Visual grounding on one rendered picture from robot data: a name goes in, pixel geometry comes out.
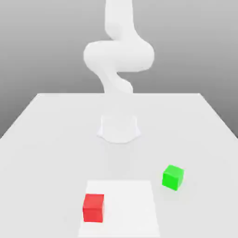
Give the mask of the small green cube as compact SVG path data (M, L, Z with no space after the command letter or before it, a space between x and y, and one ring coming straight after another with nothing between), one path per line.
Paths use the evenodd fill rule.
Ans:
M162 185L177 191L184 177L184 169L174 165L168 165L163 172Z

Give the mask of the small red cube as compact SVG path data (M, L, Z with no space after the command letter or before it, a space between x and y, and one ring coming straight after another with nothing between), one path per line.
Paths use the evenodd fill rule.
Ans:
M82 211L84 222L102 223L104 219L104 194L86 193Z

